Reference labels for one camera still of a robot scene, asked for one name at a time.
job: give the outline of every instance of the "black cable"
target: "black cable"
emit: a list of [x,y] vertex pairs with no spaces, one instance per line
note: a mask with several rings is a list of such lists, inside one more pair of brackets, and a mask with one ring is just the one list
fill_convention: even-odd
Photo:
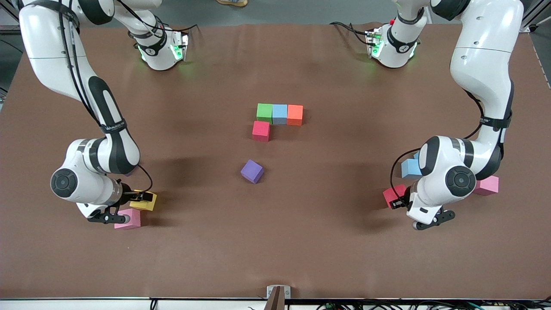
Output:
[[152,187],[153,187],[153,179],[151,178],[151,175],[149,175],[149,173],[147,173],[147,170],[145,170],[142,165],[138,165],[138,167],[140,167],[141,170],[143,170],[143,172],[145,173],[145,175],[147,175],[147,177],[149,178],[149,187],[146,189],[146,190],[141,190],[140,193],[145,193],[146,191],[150,190]]
[[341,27],[343,27],[343,28],[346,28],[348,31],[353,31],[353,32],[355,32],[355,33],[357,33],[357,34],[363,34],[363,35],[365,35],[365,33],[361,32],[361,31],[359,31],[359,30],[352,29],[352,28],[350,28],[349,26],[347,26],[347,25],[345,25],[345,24],[343,24],[343,23],[341,23],[341,22],[333,22],[333,23],[330,23],[330,25],[341,26]]
[[[69,0],[69,7],[71,7],[72,4],[73,4],[73,0]],[[73,48],[74,67],[77,71],[78,82],[80,84],[80,88],[82,89],[82,95],[83,95],[84,100],[85,100],[85,102],[83,102],[83,104],[87,106],[88,111],[92,112],[92,113],[90,113],[90,116],[92,116],[92,118],[97,123],[97,125],[101,126],[100,121],[98,120],[95,113],[93,113],[93,111],[92,111],[92,107],[90,105],[90,100],[88,99],[88,96],[86,95],[86,89],[84,88],[84,83],[82,82],[82,76],[80,74],[80,69],[78,67],[77,47],[75,46],[74,34],[73,34],[72,31],[71,31],[71,45],[72,45],[72,48]]]
[[80,93],[80,89],[78,88],[77,79],[75,78],[74,72],[73,72],[73,65],[71,64],[71,57],[69,56],[69,47],[67,46],[67,37],[65,36],[65,27],[63,25],[63,14],[61,12],[59,12],[59,17],[60,17],[61,39],[63,41],[63,48],[65,49],[65,57],[67,59],[67,68],[69,69],[69,72],[71,73],[71,79],[73,80],[73,85],[75,87],[75,90],[77,91],[77,94],[80,98],[80,101],[82,102],[82,104],[86,108],[86,111],[88,111],[88,114],[90,114],[90,116],[94,120],[96,120],[96,117],[95,117],[94,113],[86,105],[86,103],[84,101],[84,98],[82,97],[82,94]]
[[[480,116],[484,116],[484,110],[482,109],[482,106],[480,104],[480,100],[478,100],[477,98],[475,98],[471,93],[467,92],[467,94],[469,95],[469,97],[471,97],[474,102],[477,104],[478,106],[478,110],[480,111]],[[474,136],[475,133],[477,133],[480,128],[482,127],[482,124],[478,124],[477,128],[471,132],[468,136],[466,136],[465,138],[463,139],[469,139],[470,137]],[[402,155],[400,155],[398,158],[396,158],[396,160],[394,161],[394,163],[392,164],[392,168],[390,169],[390,187],[392,188],[392,191],[394,192],[394,194],[396,195],[396,197],[398,197],[398,199],[404,204],[404,206],[407,206],[409,204],[409,201],[406,201],[402,196],[398,195],[398,192],[396,191],[396,188],[394,187],[394,183],[392,182],[392,178],[393,178],[393,175],[394,175],[394,168],[396,167],[396,164],[398,164],[398,161],[400,159],[402,159],[402,157],[406,156],[407,154],[410,154],[410,153],[413,153],[413,152],[416,152],[416,151],[420,151],[421,148],[416,148],[416,149],[412,149],[410,151],[407,151],[406,153],[403,153]]]
[[156,27],[156,26],[153,26],[153,25],[150,25],[146,22],[144,22],[135,12],[134,10],[129,7],[128,5],[126,5],[122,0],[117,0],[132,16],[134,16],[136,19],[138,19],[140,22],[142,22],[144,25],[148,26],[148,27],[151,27],[152,29],[155,29],[155,30],[163,30],[163,31],[172,31],[172,32],[175,32],[175,33],[180,33],[180,32],[184,32],[184,31],[188,31],[188,30],[191,30],[193,29],[194,27],[198,27],[197,24],[191,26],[191,27],[188,27],[188,28],[184,28],[184,29],[165,29],[165,28],[159,28],[159,27]]
[[16,49],[16,50],[18,50],[19,52],[21,52],[21,54],[23,54],[23,51],[22,51],[22,50],[18,49],[17,46],[11,44],[10,42],[4,41],[4,40],[0,40],[0,41],[6,43],[7,45],[13,47],[14,49]]
[[151,303],[149,304],[149,310],[155,310],[157,309],[157,304],[159,303],[159,300],[156,298],[151,298]]
[[346,26],[345,24],[343,24],[341,22],[333,22],[333,23],[330,23],[330,25],[341,26],[341,27],[345,28],[346,30],[351,31],[356,36],[356,38],[360,42],[362,42],[363,44],[369,45],[369,46],[375,46],[374,43],[369,43],[369,42],[366,42],[366,41],[362,40],[358,34],[365,35],[365,32],[361,32],[359,30],[354,29],[354,27],[352,26],[352,23],[350,23],[349,26]]

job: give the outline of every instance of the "red cube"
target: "red cube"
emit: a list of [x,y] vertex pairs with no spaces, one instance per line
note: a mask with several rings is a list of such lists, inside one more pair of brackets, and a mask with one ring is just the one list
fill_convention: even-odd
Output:
[[252,125],[252,139],[268,142],[270,139],[270,123],[255,121],[254,125]]
[[[406,186],[403,185],[403,184],[394,186],[394,189],[396,189],[396,192],[400,196],[403,196],[406,193]],[[385,190],[384,192],[382,192],[382,195],[385,197],[386,205],[389,208],[392,208],[390,206],[390,203],[395,201],[396,199],[398,199],[398,196],[396,196],[396,194],[394,194],[394,191],[392,190],[392,188],[389,188],[389,189]]]

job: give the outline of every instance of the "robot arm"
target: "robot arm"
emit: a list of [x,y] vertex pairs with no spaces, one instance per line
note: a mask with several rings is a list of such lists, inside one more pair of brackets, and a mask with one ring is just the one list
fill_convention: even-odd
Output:
[[[160,1],[136,2],[140,8],[148,3],[160,4]],[[52,175],[51,189],[58,197],[75,202],[89,221],[127,222],[127,216],[117,215],[118,207],[128,200],[150,201],[151,194],[132,191],[128,185],[107,176],[130,173],[138,165],[140,153],[111,90],[90,67],[79,36],[81,24],[107,23],[117,16],[118,6],[113,0],[30,0],[22,5],[21,34],[37,78],[54,92],[81,101],[105,135],[73,141],[65,161]],[[131,29],[134,34],[164,34],[151,35],[139,42],[156,49],[156,53],[144,57],[153,69],[164,70],[178,61],[167,44],[166,31],[152,31],[138,20],[134,23],[141,24],[140,29]],[[111,207],[116,208],[114,213],[109,212]]]
[[399,68],[413,57],[419,34],[426,25],[425,6],[430,0],[392,0],[398,7],[393,24],[374,29],[368,38],[370,57],[389,68]]
[[437,226],[455,217],[445,204],[472,193],[476,180],[493,175],[503,158],[514,86],[509,58],[518,37],[523,6],[518,0],[432,0],[433,11],[463,29],[450,63],[454,81],[482,106],[474,141],[435,136],[421,148],[423,177],[404,196],[415,229]]

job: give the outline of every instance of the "yellow cube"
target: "yellow cube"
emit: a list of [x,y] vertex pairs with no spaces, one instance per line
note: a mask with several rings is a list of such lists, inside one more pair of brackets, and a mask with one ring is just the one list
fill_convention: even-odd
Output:
[[153,194],[153,201],[131,201],[130,207],[138,210],[144,210],[144,211],[153,211],[153,207],[155,206],[155,201],[157,200],[157,195]]

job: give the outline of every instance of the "orange cube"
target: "orange cube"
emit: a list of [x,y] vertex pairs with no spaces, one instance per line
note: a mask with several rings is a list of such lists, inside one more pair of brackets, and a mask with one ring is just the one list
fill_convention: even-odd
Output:
[[302,126],[302,112],[304,107],[302,105],[287,106],[287,125]]

